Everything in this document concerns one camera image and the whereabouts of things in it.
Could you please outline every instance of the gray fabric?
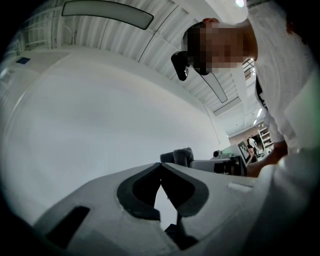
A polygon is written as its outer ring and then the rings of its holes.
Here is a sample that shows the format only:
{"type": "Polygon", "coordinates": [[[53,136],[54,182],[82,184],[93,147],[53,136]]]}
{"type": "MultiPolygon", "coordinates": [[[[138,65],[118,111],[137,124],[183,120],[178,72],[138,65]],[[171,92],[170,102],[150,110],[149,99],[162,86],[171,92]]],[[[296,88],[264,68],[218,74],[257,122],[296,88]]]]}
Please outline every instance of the gray fabric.
{"type": "Polygon", "coordinates": [[[173,152],[160,155],[161,163],[172,163],[180,166],[189,167],[194,160],[194,154],[191,147],[176,149],[173,152]]]}

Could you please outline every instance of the white wall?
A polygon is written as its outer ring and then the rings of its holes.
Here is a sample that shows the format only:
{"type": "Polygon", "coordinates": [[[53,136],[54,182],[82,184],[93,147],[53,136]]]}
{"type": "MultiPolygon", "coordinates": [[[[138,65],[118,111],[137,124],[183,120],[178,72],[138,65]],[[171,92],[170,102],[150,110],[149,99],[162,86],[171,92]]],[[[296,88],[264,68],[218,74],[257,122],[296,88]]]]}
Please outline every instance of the white wall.
{"type": "MultiPolygon", "coordinates": [[[[183,147],[210,159],[230,144],[212,113],[154,70],[107,51],[60,52],[71,55],[29,87],[2,145],[2,188],[29,223],[94,178],[183,147]]],[[[165,207],[162,221],[171,223],[175,212],[165,207]]]]}

